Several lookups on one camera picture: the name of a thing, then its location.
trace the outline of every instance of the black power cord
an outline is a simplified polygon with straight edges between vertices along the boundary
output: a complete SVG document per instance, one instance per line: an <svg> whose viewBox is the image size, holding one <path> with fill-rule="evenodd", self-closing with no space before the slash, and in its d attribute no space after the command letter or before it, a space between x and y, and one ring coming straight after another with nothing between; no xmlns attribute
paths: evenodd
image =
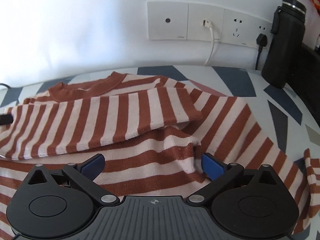
<svg viewBox="0 0 320 240"><path fill-rule="evenodd" d="M4 86L4 87L6 87L6 88L8 88L8 89L10 89L10 88L11 88L9 85L4 84L4 83L0 83L0 86Z"/></svg>
<svg viewBox="0 0 320 240"><path fill-rule="evenodd" d="M258 69L258 63L259 63L259 59L260 59L260 54L262 52L263 47L265 47L268 44L268 38L266 35L260 33L258 38L257 38L257 44L259 45L259 49L258 49L258 56L257 56L257 61L256 61L256 68L255 70Z"/></svg>

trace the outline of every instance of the patterned tablecloth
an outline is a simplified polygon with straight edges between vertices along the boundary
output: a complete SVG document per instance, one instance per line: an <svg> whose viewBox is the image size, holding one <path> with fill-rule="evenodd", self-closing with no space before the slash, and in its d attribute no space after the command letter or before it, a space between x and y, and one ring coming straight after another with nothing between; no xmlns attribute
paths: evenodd
<svg viewBox="0 0 320 240"><path fill-rule="evenodd" d="M0 113L24 98L43 92L62 81L79 83L105 78L113 70L51 80L26 87L0 90ZM269 85L259 71L231 67L155 66L117 69L119 73L163 75L218 96L243 97L259 125L305 172L303 152L310 148L312 158L320 158L320 128L297 94L286 85L277 89ZM295 240L320 240L320 213Z"/></svg>

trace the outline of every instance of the brown and white stripes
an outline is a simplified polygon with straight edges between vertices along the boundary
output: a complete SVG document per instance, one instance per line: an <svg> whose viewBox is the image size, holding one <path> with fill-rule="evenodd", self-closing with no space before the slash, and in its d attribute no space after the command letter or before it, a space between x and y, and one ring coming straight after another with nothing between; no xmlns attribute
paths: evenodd
<svg viewBox="0 0 320 240"><path fill-rule="evenodd" d="M98 152L106 168L95 182L120 197L190 195L209 183L200 165L201 153L209 152L250 169L271 164L298 204L295 232L320 209L319 160L305 154L304 177L242 98L217 97L162 76L114 72L94 82L59 83L8 111L15 120L0 127L0 154L20 161L0 161L3 239L12 235L6 205L32 163L60 168Z"/></svg>

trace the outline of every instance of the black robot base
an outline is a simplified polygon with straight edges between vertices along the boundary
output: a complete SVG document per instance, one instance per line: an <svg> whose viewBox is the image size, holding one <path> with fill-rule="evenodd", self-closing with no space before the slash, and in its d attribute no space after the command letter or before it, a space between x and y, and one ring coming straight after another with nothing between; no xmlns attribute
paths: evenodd
<svg viewBox="0 0 320 240"><path fill-rule="evenodd" d="M181 196L119 198L93 180L105 159L97 154L61 170L36 164L7 208L15 239L236 240L289 239L298 207L273 168L246 170L206 153L212 182Z"/></svg>

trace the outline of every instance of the wall outlet panel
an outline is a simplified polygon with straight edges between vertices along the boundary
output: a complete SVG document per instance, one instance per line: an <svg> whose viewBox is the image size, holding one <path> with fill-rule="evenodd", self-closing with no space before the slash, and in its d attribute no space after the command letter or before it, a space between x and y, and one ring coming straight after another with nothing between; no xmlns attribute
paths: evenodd
<svg viewBox="0 0 320 240"><path fill-rule="evenodd" d="M224 10L213 5L189 3L187 40L211 41L209 29L203 26L203 20L207 19L212 22L214 40L220 41Z"/></svg>
<svg viewBox="0 0 320 240"><path fill-rule="evenodd" d="M273 36L270 33L271 27L271 22L242 12L225 9L221 42L258 48L256 39L260 33L263 33L268 38L266 49L269 49Z"/></svg>
<svg viewBox="0 0 320 240"><path fill-rule="evenodd" d="M188 3L149 1L148 34L150 40L186 40Z"/></svg>

